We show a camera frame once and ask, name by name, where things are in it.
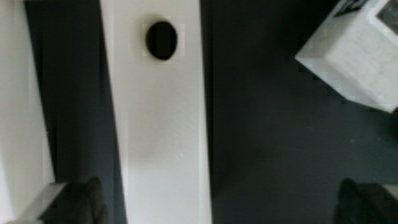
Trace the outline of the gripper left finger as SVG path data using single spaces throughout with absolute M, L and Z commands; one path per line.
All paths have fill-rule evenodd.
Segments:
M 16 224 L 108 224 L 103 185 L 97 178 L 44 188 Z

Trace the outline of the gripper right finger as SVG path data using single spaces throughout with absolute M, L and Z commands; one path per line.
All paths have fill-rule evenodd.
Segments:
M 332 223 L 398 224 L 398 184 L 341 181 Z

